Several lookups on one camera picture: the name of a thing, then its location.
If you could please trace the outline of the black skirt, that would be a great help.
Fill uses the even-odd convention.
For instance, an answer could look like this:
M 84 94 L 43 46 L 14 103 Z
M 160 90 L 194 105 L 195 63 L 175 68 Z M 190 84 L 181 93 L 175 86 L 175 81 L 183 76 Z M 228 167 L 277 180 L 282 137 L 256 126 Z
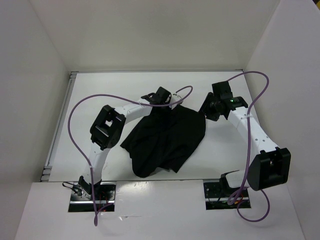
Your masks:
M 138 122 L 120 146 L 129 153 L 133 173 L 146 178 L 157 168 L 177 173 L 205 133 L 204 114 L 181 105 L 174 109 L 156 107 Z

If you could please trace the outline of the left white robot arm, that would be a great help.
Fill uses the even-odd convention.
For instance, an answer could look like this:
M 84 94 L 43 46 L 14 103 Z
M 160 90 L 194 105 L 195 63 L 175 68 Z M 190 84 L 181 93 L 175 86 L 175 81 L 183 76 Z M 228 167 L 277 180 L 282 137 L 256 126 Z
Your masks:
M 99 196 L 102 170 L 108 153 L 119 142 L 126 124 L 140 117 L 149 116 L 157 106 L 160 109 L 172 110 L 178 105 L 176 102 L 181 99 L 178 94 L 171 94 L 163 87 L 159 87 L 155 93 L 144 95 L 137 101 L 129 101 L 126 105 L 103 106 L 89 130 L 91 134 L 89 164 L 78 182 L 83 196 L 88 200 L 94 200 Z

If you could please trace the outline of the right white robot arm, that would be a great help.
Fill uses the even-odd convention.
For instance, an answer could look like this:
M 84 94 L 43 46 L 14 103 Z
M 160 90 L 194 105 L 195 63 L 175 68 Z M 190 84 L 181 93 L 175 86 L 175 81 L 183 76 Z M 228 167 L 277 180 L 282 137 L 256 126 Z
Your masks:
M 221 175 L 220 193 L 229 197 L 244 186 L 254 191 L 285 184 L 289 178 L 291 153 L 273 142 L 251 114 L 252 106 L 241 96 L 234 96 L 228 81 L 212 84 L 200 108 L 208 120 L 223 116 L 239 132 L 248 146 L 248 161 L 244 170 Z

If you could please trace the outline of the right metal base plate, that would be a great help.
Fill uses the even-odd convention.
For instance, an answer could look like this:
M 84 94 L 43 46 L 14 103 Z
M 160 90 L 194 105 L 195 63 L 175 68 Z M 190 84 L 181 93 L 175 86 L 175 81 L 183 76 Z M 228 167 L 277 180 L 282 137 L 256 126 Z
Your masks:
M 217 180 L 204 180 L 203 191 L 206 210 L 231 210 L 236 209 L 239 204 L 241 204 L 240 209 L 251 208 L 247 190 L 243 190 L 240 197 L 232 205 L 228 205 L 229 196 L 223 193 L 221 184 Z

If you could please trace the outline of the metal base plate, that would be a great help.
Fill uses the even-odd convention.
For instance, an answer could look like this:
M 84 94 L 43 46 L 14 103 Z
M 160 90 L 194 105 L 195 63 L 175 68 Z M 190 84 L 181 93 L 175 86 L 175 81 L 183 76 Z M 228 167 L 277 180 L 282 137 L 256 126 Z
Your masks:
M 69 200 L 69 213 L 94 212 L 94 202 L 84 190 L 81 190 L 77 182 L 63 182 L 65 188 L 71 189 Z M 103 181 L 98 193 L 95 195 L 95 203 L 98 212 L 114 212 L 116 198 L 116 183 Z
M 206 210 L 231 210 L 236 209 L 239 204 L 241 204 L 240 209 L 251 208 L 247 190 L 243 190 L 240 197 L 232 205 L 228 205 L 229 196 L 223 193 L 221 184 L 217 180 L 204 180 L 203 191 Z

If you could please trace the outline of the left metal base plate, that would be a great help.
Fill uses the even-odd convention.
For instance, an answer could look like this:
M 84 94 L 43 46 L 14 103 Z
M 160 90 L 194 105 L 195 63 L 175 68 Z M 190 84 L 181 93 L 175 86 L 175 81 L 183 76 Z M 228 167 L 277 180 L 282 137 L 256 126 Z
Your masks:
M 69 213 L 94 212 L 94 202 L 84 190 L 81 190 L 77 182 L 63 182 L 65 188 L 71 189 L 69 200 Z M 103 181 L 98 193 L 95 195 L 95 203 L 98 212 L 114 212 L 116 198 L 116 183 Z

